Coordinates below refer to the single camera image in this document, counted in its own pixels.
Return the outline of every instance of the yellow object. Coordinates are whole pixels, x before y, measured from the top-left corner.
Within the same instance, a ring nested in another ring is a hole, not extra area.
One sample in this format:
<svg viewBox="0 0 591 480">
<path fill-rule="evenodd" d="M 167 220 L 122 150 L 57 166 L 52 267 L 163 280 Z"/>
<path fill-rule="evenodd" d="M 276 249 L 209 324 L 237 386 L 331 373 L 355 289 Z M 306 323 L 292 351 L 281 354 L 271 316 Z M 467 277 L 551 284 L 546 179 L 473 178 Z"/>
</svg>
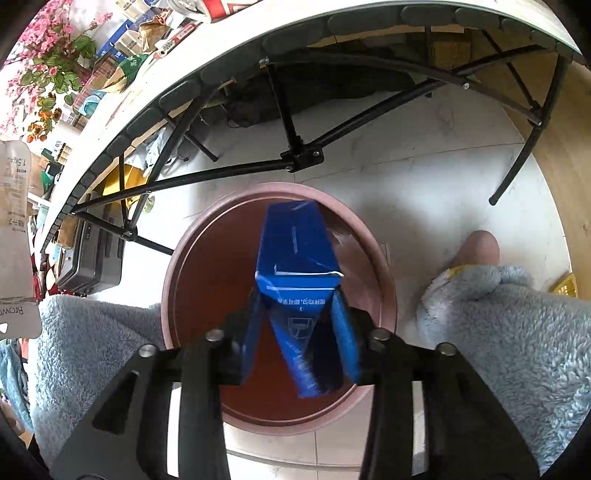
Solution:
<svg viewBox="0 0 591 480">
<path fill-rule="evenodd" d="M 464 268 L 469 267 L 469 265 L 460 265 L 459 267 L 452 267 L 447 270 L 447 278 L 451 280 L 453 277 L 458 275 Z"/>
<path fill-rule="evenodd" d="M 144 178 L 143 172 L 136 167 L 132 167 L 131 165 L 124 166 L 124 180 L 125 180 L 125 188 L 130 189 L 131 187 L 138 187 L 140 185 L 145 185 L 147 178 Z M 103 196 L 109 195 L 111 193 L 116 193 L 119 191 L 119 168 L 114 169 L 107 178 L 105 179 L 105 188 L 103 189 Z M 133 197 L 126 200 L 127 208 L 129 209 L 134 202 L 136 202 L 138 197 Z"/>
<path fill-rule="evenodd" d="M 577 279 L 574 273 L 569 273 L 552 290 L 557 295 L 565 295 L 574 299 L 579 298 L 579 289 L 577 288 Z"/>
</svg>

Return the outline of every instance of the green leaf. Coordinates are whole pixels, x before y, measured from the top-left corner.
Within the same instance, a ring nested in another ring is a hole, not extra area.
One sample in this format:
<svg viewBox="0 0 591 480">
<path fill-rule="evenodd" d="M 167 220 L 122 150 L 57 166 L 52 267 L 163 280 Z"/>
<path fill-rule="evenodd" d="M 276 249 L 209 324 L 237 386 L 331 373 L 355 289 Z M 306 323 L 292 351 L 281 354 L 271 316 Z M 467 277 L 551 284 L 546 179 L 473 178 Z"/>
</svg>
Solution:
<svg viewBox="0 0 591 480">
<path fill-rule="evenodd" d="M 33 73 L 31 70 L 27 70 L 27 72 L 25 73 L 25 75 L 22 76 L 21 78 L 21 87 L 24 87 L 25 85 L 30 85 L 33 83 L 35 79 L 33 78 Z"/>
<path fill-rule="evenodd" d="M 76 75 L 76 78 L 72 78 L 70 80 L 70 85 L 72 86 L 72 90 L 75 90 L 77 92 L 82 90 L 82 84 L 80 82 L 80 79 L 78 78 L 78 75 Z"/>
<path fill-rule="evenodd" d="M 64 81 L 66 83 L 73 85 L 76 80 L 79 80 L 79 78 L 74 72 L 64 72 Z"/>
<path fill-rule="evenodd" d="M 94 44 L 94 41 L 88 35 L 80 35 L 80 36 L 76 37 L 74 39 L 74 41 L 72 42 L 72 46 L 76 50 L 82 50 L 83 48 L 85 48 L 87 45 L 90 45 L 90 44 Z"/>
<path fill-rule="evenodd" d="M 41 100 L 41 108 L 43 110 L 52 110 L 56 105 L 56 101 L 53 98 L 44 98 Z"/>
<path fill-rule="evenodd" d="M 64 86 L 64 74 L 61 72 L 57 72 L 54 76 L 53 76 L 53 83 L 56 84 L 56 88 L 63 88 Z"/>
<path fill-rule="evenodd" d="M 49 85 L 51 83 L 51 80 L 49 77 L 43 77 L 41 80 L 39 80 L 39 82 L 37 83 L 37 85 L 39 86 L 39 88 L 41 89 L 45 89 L 45 87 L 47 85 Z"/>
<path fill-rule="evenodd" d="M 85 45 L 83 48 L 80 49 L 80 55 L 86 59 L 93 59 L 96 57 L 96 45 L 94 43 L 90 43 Z"/>
<path fill-rule="evenodd" d="M 59 55 L 52 55 L 51 57 L 49 57 L 47 59 L 47 61 L 45 62 L 45 64 L 48 67 L 56 67 L 57 66 L 57 62 L 60 61 L 60 56 Z"/>
</svg>

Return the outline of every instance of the cardboard box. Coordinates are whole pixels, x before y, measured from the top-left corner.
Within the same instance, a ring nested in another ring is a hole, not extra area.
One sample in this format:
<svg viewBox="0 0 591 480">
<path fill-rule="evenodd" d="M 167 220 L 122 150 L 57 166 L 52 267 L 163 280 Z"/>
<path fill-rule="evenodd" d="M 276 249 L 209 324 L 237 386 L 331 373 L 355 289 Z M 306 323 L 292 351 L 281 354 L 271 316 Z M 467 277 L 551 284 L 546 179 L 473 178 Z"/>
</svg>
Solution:
<svg viewBox="0 0 591 480">
<path fill-rule="evenodd" d="M 275 337 L 302 398 L 326 390 L 314 374 L 307 348 L 342 277 L 316 202 L 269 207 L 255 280 L 267 298 Z"/>
</svg>

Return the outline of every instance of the blue carton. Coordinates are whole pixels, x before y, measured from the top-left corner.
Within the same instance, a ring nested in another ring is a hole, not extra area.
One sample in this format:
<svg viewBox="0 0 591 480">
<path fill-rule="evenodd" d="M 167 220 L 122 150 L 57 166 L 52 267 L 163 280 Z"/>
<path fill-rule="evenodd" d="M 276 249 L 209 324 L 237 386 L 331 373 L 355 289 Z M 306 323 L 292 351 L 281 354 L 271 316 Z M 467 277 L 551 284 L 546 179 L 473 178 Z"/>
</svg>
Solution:
<svg viewBox="0 0 591 480">
<path fill-rule="evenodd" d="M 313 352 L 306 350 L 342 277 L 316 202 L 268 208 L 255 280 L 268 299 L 275 337 L 302 398 L 326 391 L 315 377 Z"/>
</svg>

